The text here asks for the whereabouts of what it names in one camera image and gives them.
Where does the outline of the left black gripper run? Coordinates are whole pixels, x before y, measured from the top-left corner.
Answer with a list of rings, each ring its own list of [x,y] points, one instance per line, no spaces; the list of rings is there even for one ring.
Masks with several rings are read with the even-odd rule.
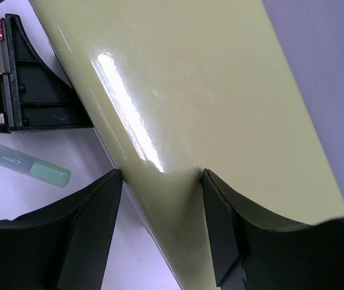
[[[92,126],[75,90],[54,74],[33,48],[20,17],[6,14],[4,20],[0,18],[0,133]]]

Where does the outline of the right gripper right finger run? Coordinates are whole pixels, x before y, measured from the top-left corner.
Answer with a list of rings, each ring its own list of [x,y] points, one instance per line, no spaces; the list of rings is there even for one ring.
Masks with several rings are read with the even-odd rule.
[[[201,177],[216,285],[221,289],[344,289],[344,217],[307,225]]]

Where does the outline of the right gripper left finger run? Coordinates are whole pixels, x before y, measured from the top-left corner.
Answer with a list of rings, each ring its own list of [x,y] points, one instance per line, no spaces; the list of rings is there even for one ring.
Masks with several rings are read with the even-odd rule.
[[[0,221],[0,289],[100,289],[123,177],[111,170],[87,187]]]

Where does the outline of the green highlighter marker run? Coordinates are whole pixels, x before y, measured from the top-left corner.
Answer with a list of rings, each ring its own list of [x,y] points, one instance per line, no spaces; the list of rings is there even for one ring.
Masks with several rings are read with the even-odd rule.
[[[0,166],[49,184],[66,187],[71,171],[0,144]]]

